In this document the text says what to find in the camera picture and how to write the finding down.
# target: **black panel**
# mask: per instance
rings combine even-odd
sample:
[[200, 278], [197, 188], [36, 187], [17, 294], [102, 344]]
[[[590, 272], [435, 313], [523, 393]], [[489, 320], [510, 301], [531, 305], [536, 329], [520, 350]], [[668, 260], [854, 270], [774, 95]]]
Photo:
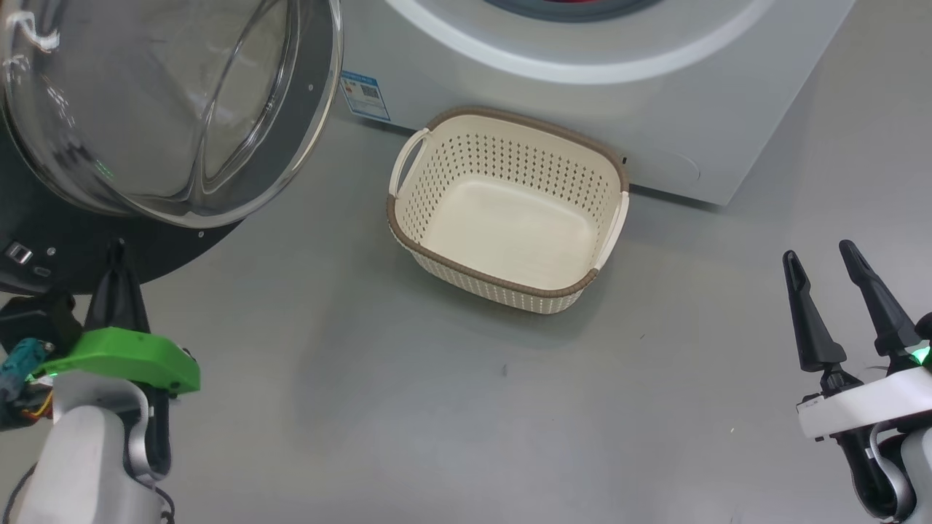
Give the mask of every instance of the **black panel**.
[[[194, 260], [237, 224], [179, 228], [144, 217], [114, 217], [78, 209], [52, 193], [33, 174], [0, 122], [0, 290], [41, 293], [53, 285], [91, 293], [105, 269], [107, 246], [123, 239], [141, 282], [166, 275]], [[25, 265], [6, 255], [17, 241], [33, 252]], [[54, 248], [54, 255], [49, 255]]]

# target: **basket rim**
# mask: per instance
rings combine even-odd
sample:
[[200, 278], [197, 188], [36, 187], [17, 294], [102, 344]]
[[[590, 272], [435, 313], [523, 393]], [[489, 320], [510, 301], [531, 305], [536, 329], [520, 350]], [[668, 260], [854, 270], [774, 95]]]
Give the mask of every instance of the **basket rim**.
[[574, 144], [581, 145], [592, 149], [606, 160], [609, 161], [611, 166], [615, 168], [615, 172], [618, 173], [618, 178], [622, 183], [622, 192], [630, 191], [630, 183], [628, 180], [628, 171], [624, 168], [622, 160], [618, 158], [618, 154], [615, 153], [607, 145], [599, 142], [598, 140], [589, 138], [588, 136], [576, 132], [570, 129], [567, 129], [563, 126], [558, 126], [551, 122], [546, 122], [543, 120], [538, 120], [532, 117], [525, 117], [524, 115], [518, 115], [516, 113], [510, 113], [508, 111], [502, 111], [501, 109], [495, 109], [492, 107], [484, 107], [482, 105], [465, 105], [463, 107], [456, 107], [450, 109], [449, 111], [444, 111], [440, 115], [434, 117], [433, 120], [427, 123], [427, 129], [434, 131], [440, 124], [443, 124], [447, 120], [451, 120], [456, 117], [486, 117], [494, 118], [496, 120], [503, 120], [505, 122], [511, 122], [519, 126], [524, 126], [526, 128], [531, 128], [536, 131], [543, 131], [550, 133], [553, 136], [557, 136], [564, 140], [569, 140]]
[[[522, 115], [517, 115], [515, 113], [509, 113], [507, 111], [501, 111], [500, 109], [493, 109], [490, 107], [465, 106], [465, 107], [458, 107], [455, 109], [451, 109], [449, 111], [445, 111], [444, 113], [441, 113], [440, 115], [438, 115], [436, 118], [434, 118], [427, 124], [427, 129], [433, 131], [440, 124], [446, 122], [447, 120], [451, 118], [464, 117], [464, 116], [489, 117], [489, 118], [495, 118], [498, 120], [504, 120], [506, 122], [511, 122], [513, 124], [525, 126], [533, 130], [547, 132], [559, 138], [569, 140], [570, 142], [573, 142], [575, 144], [582, 145], [583, 147], [588, 147], [589, 149], [592, 149], [593, 151], [595, 151], [596, 153], [604, 157], [606, 160], [608, 160], [609, 163], [611, 163], [611, 165], [615, 168], [616, 172], [618, 173], [619, 179], [621, 180], [621, 183], [622, 183], [621, 192], [622, 193], [629, 192], [627, 171], [625, 170], [624, 165], [622, 164], [621, 160], [618, 158], [618, 155], [614, 151], [612, 151], [606, 145], [603, 145], [600, 142], [597, 142], [583, 134], [580, 134], [576, 131], [568, 130], [566, 128], [563, 128], [556, 124], [552, 124], [550, 122], [544, 122], [536, 118], [525, 117]], [[387, 213], [389, 217], [389, 227], [391, 228], [391, 232], [395, 235], [395, 238], [398, 239], [398, 241], [404, 247], [406, 247], [407, 249], [415, 253], [418, 253], [419, 255], [426, 256], [427, 258], [429, 258], [430, 260], [438, 264], [441, 264], [450, 269], [453, 269], [454, 271], [463, 273], [466, 276], [473, 277], [479, 281], [489, 283], [492, 285], [497, 285], [498, 287], [502, 287], [502, 288], [505, 288], [511, 291], [515, 291], [517, 293], [523, 293], [525, 295], [534, 296], [537, 298], [562, 298], [565, 296], [574, 295], [582, 291], [590, 283], [592, 283], [593, 280], [596, 279], [596, 276], [598, 276], [598, 269], [592, 268], [592, 269], [589, 269], [589, 271], [579, 281], [577, 281], [573, 285], [564, 287], [562, 289], [541, 289], [541, 288], [532, 287], [529, 285], [523, 285], [520, 283], [515, 283], [512, 281], [504, 280], [504, 279], [489, 275], [487, 273], [484, 273], [482, 271], [477, 271], [476, 269], [472, 269], [468, 266], [464, 266], [460, 264], [459, 262], [446, 258], [445, 256], [442, 256], [438, 253], [435, 253], [434, 251], [430, 249], [427, 249], [426, 247], [420, 245], [419, 243], [411, 240], [410, 237], [404, 234], [404, 232], [401, 229], [401, 225], [398, 223], [398, 218], [397, 216], [395, 216], [395, 202], [397, 200], [398, 199], [393, 197], [392, 195], [389, 195], [388, 197]]]

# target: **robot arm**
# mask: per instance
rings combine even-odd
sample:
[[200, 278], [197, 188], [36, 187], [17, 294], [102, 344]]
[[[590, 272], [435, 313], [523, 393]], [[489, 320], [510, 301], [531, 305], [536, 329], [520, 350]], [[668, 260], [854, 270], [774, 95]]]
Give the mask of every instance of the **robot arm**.
[[[864, 384], [842, 369], [847, 355], [822, 322], [811, 284], [792, 251], [783, 257], [800, 368], [821, 372], [821, 393], [797, 405], [806, 436], [833, 438], [851, 469], [864, 509], [884, 522], [932, 523], [932, 316], [917, 328], [851, 241], [839, 245], [851, 281], [861, 289], [877, 332], [874, 346], [890, 360], [884, 379]], [[898, 434], [881, 438], [881, 433]]]
[[[0, 310], [5, 347], [23, 336], [35, 341], [18, 342], [7, 357], [6, 382], [0, 384], [14, 385], [0, 402], [0, 431], [34, 423], [20, 407], [32, 394], [23, 386], [26, 373], [54, 385], [54, 425], [17, 523], [173, 522], [173, 503], [156, 483], [171, 469], [169, 400], [199, 390], [197, 363], [170, 340], [149, 333], [122, 243], [110, 249], [83, 332], [70, 315], [73, 300], [56, 296], [17, 297]], [[62, 314], [62, 304], [74, 324]], [[77, 336], [63, 337], [62, 326], [73, 333], [75, 324]], [[165, 503], [171, 511], [162, 511]]]

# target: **white basket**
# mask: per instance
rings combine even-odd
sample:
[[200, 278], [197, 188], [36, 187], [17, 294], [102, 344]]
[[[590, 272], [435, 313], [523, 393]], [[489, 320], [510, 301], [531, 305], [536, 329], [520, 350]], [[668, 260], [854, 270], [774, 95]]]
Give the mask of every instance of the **white basket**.
[[627, 175], [607, 147], [479, 107], [415, 133], [389, 194], [391, 231], [428, 272], [545, 314], [571, 306], [596, 278], [628, 211]]

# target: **washing machine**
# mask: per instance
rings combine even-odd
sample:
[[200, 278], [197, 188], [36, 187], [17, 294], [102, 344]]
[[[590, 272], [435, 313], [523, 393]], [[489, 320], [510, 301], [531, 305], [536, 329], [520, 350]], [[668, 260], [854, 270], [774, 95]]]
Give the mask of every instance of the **washing machine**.
[[338, 0], [0, 2], [0, 291], [143, 282], [300, 170], [337, 94]]
[[726, 204], [854, 0], [343, 0], [354, 113], [479, 104], [614, 147], [632, 181]]

